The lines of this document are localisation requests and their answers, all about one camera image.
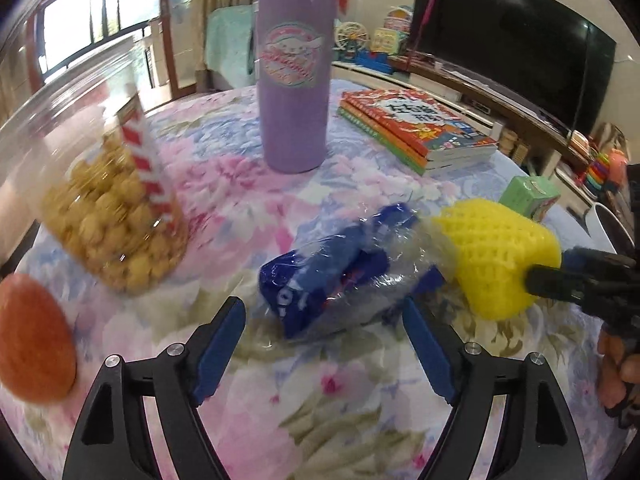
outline transparent plastic wrapper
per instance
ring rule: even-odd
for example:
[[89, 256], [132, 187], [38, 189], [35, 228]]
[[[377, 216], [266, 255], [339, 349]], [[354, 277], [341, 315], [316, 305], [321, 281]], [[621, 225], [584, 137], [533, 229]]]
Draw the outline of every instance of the transparent plastic wrapper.
[[118, 43], [65, 72], [0, 139], [11, 143], [9, 181], [65, 251], [110, 287], [139, 293], [180, 262], [188, 229], [140, 105], [131, 49]]
[[286, 339], [316, 338], [392, 318], [405, 295], [439, 288], [455, 267], [437, 225], [399, 203], [265, 264], [258, 286]]

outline plastic jar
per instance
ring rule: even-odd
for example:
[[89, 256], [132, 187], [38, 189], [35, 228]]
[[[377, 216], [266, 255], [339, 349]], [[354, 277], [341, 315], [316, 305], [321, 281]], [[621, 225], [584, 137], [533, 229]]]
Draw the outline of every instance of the plastic jar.
[[188, 229], [140, 107], [132, 48], [111, 44], [34, 94], [0, 129], [0, 157], [68, 254], [139, 293], [175, 269]]

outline cartoon logo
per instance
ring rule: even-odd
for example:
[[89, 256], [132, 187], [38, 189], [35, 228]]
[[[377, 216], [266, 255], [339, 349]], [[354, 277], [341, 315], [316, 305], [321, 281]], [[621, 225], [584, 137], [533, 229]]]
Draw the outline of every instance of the cartoon logo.
[[284, 86], [313, 86], [324, 38], [299, 23], [272, 28], [260, 54], [260, 66]]

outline purple bottle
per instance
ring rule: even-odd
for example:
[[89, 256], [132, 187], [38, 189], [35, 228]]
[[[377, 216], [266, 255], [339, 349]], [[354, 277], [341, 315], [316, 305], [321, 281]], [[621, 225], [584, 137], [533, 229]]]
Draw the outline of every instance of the purple bottle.
[[258, 105], [270, 168], [302, 173], [326, 156], [337, 0], [257, 0]]

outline black tv screen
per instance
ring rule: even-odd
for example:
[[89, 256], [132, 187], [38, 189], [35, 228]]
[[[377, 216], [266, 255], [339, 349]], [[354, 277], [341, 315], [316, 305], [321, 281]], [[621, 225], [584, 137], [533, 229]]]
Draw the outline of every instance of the black tv screen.
[[555, 0], [415, 0], [409, 46], [507, 87], [567, 130], [590, 133], [616, 43]]

